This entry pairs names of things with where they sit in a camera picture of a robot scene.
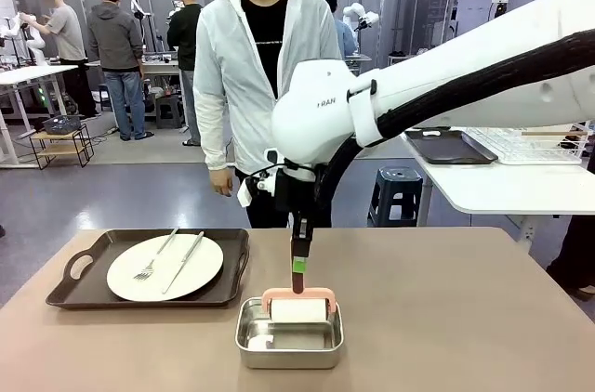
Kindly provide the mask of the person's right hand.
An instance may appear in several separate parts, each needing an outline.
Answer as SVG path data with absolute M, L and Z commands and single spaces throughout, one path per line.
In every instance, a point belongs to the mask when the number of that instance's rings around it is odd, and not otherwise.
M 231 197 L 233 180 L 229 168 L 210 170 L 209 178 L 214 192 L 225 197 Z

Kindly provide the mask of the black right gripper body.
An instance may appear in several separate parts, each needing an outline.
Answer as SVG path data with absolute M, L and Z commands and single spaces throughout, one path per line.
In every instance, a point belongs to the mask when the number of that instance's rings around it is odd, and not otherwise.
M 306 219 L 310 224 L 314 224 L 316 218 L 314 199 L 316 174 L 314 172 L 296 172 L 289 178 L 291 181 L 291 214 L 294 223 Z

